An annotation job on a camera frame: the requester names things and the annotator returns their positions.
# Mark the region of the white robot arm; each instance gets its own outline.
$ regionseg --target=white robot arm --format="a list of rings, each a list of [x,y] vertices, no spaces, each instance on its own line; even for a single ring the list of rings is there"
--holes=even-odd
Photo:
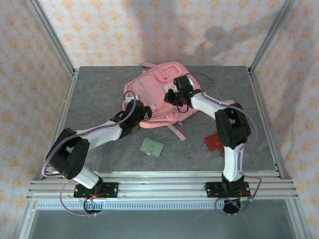
[[[137,131],[141,121],[152,117],[151,108],[145,107],[141,101],[136,100],[132,114],[121,122],[128,116],[133,105],[134,101],[132,100],[128,103],[125,111],[119,112],[114,118],[97,127],[77,131],[70,128],[64,129],[49,151],[47,157],[61,141],[72,135],[79,135],[66,141],[56,151],[50,159],[50,165],[66,179],[72,179],[83,185],[85,187],[83,189],[84,197],[98,195],[104,189],[102,178],[84,165],[88,151],[103,143],[120,139]]]
[[[216,100],[210,96],[208,96],[206,93],[197,93],[193,97],[191,97],[191,105],[194,109],[202,111],[206,113],[207,115],[211,116],[215,120],[215,113],[219,110],[226,109],[225,106],[221,106],[220,104],[214,104],[212,101],[208,100],[209,98],[213,99],[216,102],[219,102],[221,104],[225,104],[219,100]],[[229,181],[236,181],[241,178],[241,174],[239,172],[238,160],[240,160],[240,164],[242,163],[242,155],[241,158],[238,158],[238,153],[240,147],[243,145],[243,143],[237,145],[234,149],[230,147],[224,147],[225,148],[225,167],[223,171],[224,177]]]
[[[217,134],[225,148],[225,167],[220,185],[214,184],[214,193],[207,193],[212,197],[237,197],[241,192],[250,194],[248,183],[240,172],[243,144],[250,135],[250,127],[239,103],[226,104],[208,96],[197,89],[194,90],[190,79],[185,75],[174,80],[177,92],[168,90],[164,101],[182,107],[200,110],[216,120]]]

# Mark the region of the floral wallpaper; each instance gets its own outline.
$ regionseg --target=floral wallpaper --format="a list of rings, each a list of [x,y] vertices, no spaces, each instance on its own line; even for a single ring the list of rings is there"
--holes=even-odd
[[[299,0],[257,69],[263,107],[319,238],[319,5]]]
[[[250,65],[284,0],[40,0],[74,67]]]
[[[69,75],[26,0],[0,1],[0,16],[0,238],[10,239]]]

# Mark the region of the red object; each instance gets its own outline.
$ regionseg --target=red object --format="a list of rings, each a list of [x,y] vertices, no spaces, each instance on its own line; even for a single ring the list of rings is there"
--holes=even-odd
[[[219,148],[221,151],[221,155],[225,156],[224,146],[221,144],[217,133],[215,133],[209,137],[206,137],[204,139],[204,141],[205,141],[205,143],[208,146],[210,151],[214,151],[214,150]]]

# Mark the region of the gray mat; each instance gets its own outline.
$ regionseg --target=gray mat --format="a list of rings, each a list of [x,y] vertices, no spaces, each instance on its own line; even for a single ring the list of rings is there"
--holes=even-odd
[[[245,149],[243,169],[274,170],[274,162],[258,112],[253,90],[244,66],[189,66],[190,72],[207,74],[215,84],[204,88],[219,100],[234,99],[257,122],[260,139]],[[65,127],[73,130],[91,128],[106,122],[122,110],[125,83],[141,74],[138,66],[81,67],[67,114]],[[195,76],[201,86],[208,81]],[[224,159],[219,151],[210,152],[203,139],[216,133],[215,121],[202,112],[176,125],[185,136],[184,142],[167,127],[141,128],[120,140],[91,150],[86,165],[95,171],[222,171]],[[252,129],[250,139],[255,135]],[[159,158],[140,152],[145,137],[164,143]]]

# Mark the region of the black bracket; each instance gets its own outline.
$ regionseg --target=black bracket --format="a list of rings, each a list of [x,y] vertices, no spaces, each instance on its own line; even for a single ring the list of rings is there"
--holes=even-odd
[[[248,182],[243,182],[240,187],[228,192],[225,192],[223,182],[207,182],[204,187],[208,198],[251,197]]]
[[[119,183],[103,183],[101,192],[106,191],[105,194],[100,195],[99,198],[117,198],[119,191]],[[81,184],[77,184],[74,189],[74,198],[90,198],[92,192]]]

